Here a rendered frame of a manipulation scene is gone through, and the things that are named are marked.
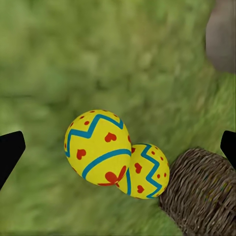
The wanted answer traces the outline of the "easter egg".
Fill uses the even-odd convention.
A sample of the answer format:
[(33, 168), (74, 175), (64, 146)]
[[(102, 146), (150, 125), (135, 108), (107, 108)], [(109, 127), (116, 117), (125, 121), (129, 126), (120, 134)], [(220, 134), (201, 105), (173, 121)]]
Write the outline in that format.
[(122, 120), (106, 110), (92, 110), (70, 124), (64, 150), (72, 168), (100, 186), (121, 181), (131, 161), (131, 141)]
[(125, 194), (138, 199), (161, 195), (169, 183), (170, 168), (163, 152), (152, 144), (132, 145), (127, 172), (116, 186)]
[[(207, 167), (203, 167), (203, 169), (206, 169), (206, 168), (207, 168)], [(203, 169), (201, 169), (201, 170), (199, 171), (199, 174), (203, 171)], [(199, 174), (198, 174), (198, 175), (199, 175)], [(218, 178), (215, 179), (215, 181), (213, 182), (213, 184), (216, 183), (217, 180), (218, 180)], [(207, 198), (208, 198), (208, 196), (206, 196), (204, 202), (207, 200)]]

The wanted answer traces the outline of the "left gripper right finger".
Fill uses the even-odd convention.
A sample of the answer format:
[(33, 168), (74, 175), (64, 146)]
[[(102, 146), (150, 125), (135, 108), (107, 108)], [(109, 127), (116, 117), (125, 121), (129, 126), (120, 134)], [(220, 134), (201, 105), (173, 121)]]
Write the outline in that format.
[(222, 151), (236, 170), (236, 133), (225, 131), (220, 145)]

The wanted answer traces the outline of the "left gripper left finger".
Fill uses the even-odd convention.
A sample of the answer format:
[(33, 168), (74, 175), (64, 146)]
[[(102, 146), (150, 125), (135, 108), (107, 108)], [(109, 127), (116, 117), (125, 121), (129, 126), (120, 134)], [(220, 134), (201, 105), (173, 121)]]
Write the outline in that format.
[(0, 190), (26, 149), (22, 131), (0, 136)]

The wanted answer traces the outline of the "wicker basket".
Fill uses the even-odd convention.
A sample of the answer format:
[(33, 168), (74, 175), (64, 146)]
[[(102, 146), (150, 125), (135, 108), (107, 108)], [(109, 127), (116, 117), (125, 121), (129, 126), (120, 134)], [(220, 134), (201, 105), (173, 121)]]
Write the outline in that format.
[(227, 157), (190, 148), (170, 167), (158, 199), (183, 236), (236, 236), (236, 170)]

